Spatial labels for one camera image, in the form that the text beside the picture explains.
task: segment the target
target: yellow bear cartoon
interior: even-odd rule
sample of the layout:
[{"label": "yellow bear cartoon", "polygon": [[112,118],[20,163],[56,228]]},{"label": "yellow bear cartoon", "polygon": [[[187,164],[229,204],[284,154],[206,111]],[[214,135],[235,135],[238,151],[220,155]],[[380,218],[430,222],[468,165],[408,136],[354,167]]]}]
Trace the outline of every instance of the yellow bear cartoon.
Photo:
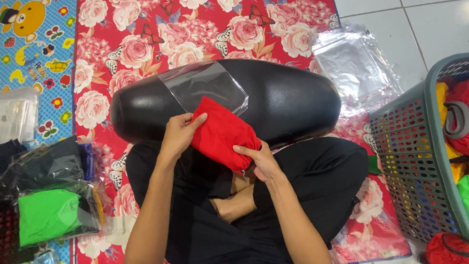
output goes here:
[{"label": "yellow bear cartoon", "polygon": [[0,9],[2,32],[10,30],[13,24],[13,32],[18,37],[25,37],[26,43],[32,42],[36,39],[36,30],[44,21],[45,6],[50,2],[50,0],[30,1],[21,7],[21,2],[16,1],[12,8],[2,6]]}]

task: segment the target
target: person's left hand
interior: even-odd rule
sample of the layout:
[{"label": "person's left hand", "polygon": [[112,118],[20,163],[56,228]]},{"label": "person's left hand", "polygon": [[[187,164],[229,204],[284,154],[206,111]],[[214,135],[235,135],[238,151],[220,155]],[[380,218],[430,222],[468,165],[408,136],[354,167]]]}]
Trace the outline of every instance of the person's left hand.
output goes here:
[{"label": "person's left hand", "polygon": [[173,116],[166,124],[165,136],[161,143],[160,154],[167,158],[178,159],[189,147],[196,129],[207,120],[207,113],[199,115],[191,124],[192,113]]}]

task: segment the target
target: white butterfly print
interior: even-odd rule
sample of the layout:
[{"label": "white butterfly print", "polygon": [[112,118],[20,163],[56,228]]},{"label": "white butterfly print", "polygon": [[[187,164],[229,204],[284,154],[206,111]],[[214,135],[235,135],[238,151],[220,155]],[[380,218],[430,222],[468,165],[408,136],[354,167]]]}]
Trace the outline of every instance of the white butterfly print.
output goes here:
[{"label": "white butterfly print", "polygon": [[373,138],[373,131],[371,131],[371,124],[366,123],[363,125],[363,130],[368,134],[363,135],[363,141],[371,147],[373,153],[378,154],[378,149],[376,148],[375,139]]},{"label": "white butterfly print", "polygon": [[127,159],[127,153],[123,153],[122,156],[111,163],[111,171],[108,176],[113,182],[114,190],[118,191],[122,184],[122,171],[125,168],[125,160]]},{"label": "white butterfly print", "polygon": [[111,76],[113,76],[116,73],[117,60],[121,56],[121,52],[122,52],[122,45],[119,45],[115,50],[110,51],[107,54],[107,58],[109,60],[107,60],[105,64],[106,64],[106,67],[109,69],[109,73],[111,74]]},{"label": "white butterfly print", "polygon": [[337,17],[337,14],[331,14],[329,16],[329,19],[332,20],[332,22],[329,23],[330,28],[338,28],[340,26],[339,24],[339,18]]},{"label": "white butterfly print", "polygon": [[221,56],[224,58],[228,53],[228,40],[230,39],[231,29],[225,28],[222,33],[218,33],[215,38],[218,42],[215,43],[215,48],[220,51]]}]

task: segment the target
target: tile floor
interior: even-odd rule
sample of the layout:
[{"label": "tile floor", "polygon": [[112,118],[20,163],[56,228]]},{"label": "tile floor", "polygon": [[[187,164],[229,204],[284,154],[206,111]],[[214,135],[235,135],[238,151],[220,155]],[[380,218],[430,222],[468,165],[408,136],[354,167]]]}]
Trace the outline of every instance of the tile floor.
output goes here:
[{"label": "tile floor", "polygon": [[[439,60],[469,52],[469,0],[335,0],[342,23],[365,24],[404,90]],[[416,256],[376,264],[417,264]]]}]

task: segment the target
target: red fabric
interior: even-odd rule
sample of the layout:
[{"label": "red fabric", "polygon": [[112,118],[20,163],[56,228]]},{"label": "red fabric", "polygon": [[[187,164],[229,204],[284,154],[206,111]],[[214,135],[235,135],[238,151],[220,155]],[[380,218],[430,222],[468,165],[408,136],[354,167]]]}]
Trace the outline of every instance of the red fabric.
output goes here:
[{"label": "red fabric", "polygon": [[[445,244],[443,243],[443,234],[445,234]],[[427,245],[426,256],[429,264],[467,264],[469,258],[452,253],[448,248],[469,253],[469,243],[465,242],[459,235],[452,233],[438,233],[433,236]]]},{"label": "red fabric", "polygon": [[261,141],[252,127],[214,100],[203,97],[192,117],[207,113],[207,120],[197,128],[191,145],[205,156],[234,171],[245,170],[251,158],[233,150],[233,145],[260,149]]},{"label": "red fabric", "polygon": [[[446,101],[461,101],[469,106],[469,81],[458,83],[453,90],[446,96]],[[453,123],[453,129],[456,128],[456,121]],[[469,134],[457,140],[446,138],[457,151],[469,155]]]}]

